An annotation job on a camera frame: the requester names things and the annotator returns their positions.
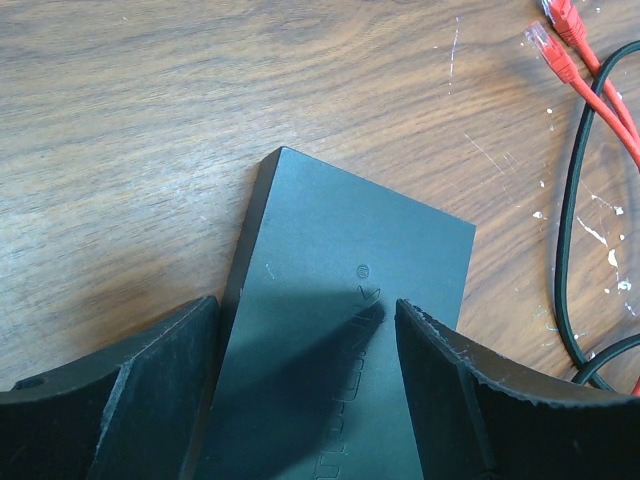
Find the black network switch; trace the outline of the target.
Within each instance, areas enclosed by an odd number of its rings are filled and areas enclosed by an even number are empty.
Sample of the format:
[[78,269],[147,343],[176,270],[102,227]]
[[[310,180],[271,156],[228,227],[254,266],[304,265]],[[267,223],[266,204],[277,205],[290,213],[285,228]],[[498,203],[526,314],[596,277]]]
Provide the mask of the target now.
[[221,302],[198,479],[419,479],[396,303],[455,326],[475,228],[296,150],[265,157]]

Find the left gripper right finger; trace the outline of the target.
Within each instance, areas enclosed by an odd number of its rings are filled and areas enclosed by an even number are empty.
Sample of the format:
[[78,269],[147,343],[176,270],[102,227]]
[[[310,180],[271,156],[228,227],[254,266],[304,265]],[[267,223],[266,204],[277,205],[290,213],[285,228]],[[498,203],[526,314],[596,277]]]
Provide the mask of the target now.
[[395,330],[425,478],[638,478],[638,398],[532,370],[403,299]]

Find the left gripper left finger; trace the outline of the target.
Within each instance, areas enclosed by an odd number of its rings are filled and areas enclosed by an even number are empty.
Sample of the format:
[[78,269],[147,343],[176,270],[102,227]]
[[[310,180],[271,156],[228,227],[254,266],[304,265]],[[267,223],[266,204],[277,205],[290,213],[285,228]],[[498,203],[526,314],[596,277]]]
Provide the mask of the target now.
[[218,302],[1,394],[4,479],[185,479],[212,390]]

